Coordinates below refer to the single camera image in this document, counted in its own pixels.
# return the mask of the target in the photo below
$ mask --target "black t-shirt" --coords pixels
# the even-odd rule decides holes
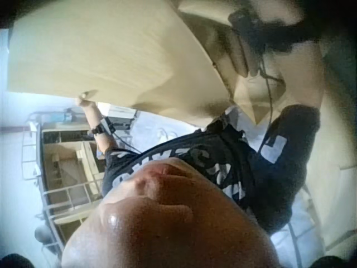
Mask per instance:
[[[268,233],[283,227],[306,176],[319,111],[306,106],[283,110],[256,153],[242,133],[228,125],[218,132],[198,132],[165,142],[142,154],[107,150],[103,196],[152,160],[179,158],[217,185],[246,212],[253,212]]]

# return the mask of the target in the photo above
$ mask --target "man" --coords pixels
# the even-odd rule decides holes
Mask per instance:
[[[263,22],[303,19],[282,0],[252,4]],[[278,266],[268,235],[289,221],[305,180],[324,72],[313,42],[275,59],[299,104],[282,111],[258,152],[220,120],[142,154],[96,135],[107,160],[105,197],[67,243],[63,267]],[[102,119],[95,104],[78,105],[95,128]]]

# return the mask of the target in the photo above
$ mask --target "hand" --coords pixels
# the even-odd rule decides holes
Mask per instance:
[[[85,98],[87,97],[87,93],[83,93],[82,95],[78,96],[76,98],[75,103],[77,106],[81,108],[87,108],[87,107],[93,107],[95,106],[95,102],[91,102],[90,100],[86,100]]]
[[[265,22],[282,21],[294,25],[304,19],[302,8],[295,0],[250,0],[259,18]]]

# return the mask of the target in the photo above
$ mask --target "sleeve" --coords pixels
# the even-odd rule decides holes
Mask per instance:
[[[133,161],[139,154],[126,149],[109,148],[105,151],[105,174],[103,178],[103,196],[113,187],[113,180],[118,176],[120,170],[129,162]]]
[[[318,109],[288,106],[271,124],[261,149],[249,157],[255,188],[252,210],[268,233],[282,228],[291,217],[319,128]]]

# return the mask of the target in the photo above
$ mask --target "person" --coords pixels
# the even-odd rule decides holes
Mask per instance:
[[[303,19],[291,1],[251,1],[263,22]],[[324,71],[318,45],[274,54],[286,107],[255,152],[223,120],[142,154],[95,135],[105,152],[103,201],[69,239],[63,267],[277,267],[269,235],[291,217],[319,129]],[[79,98],[91,128],[103,118]]]

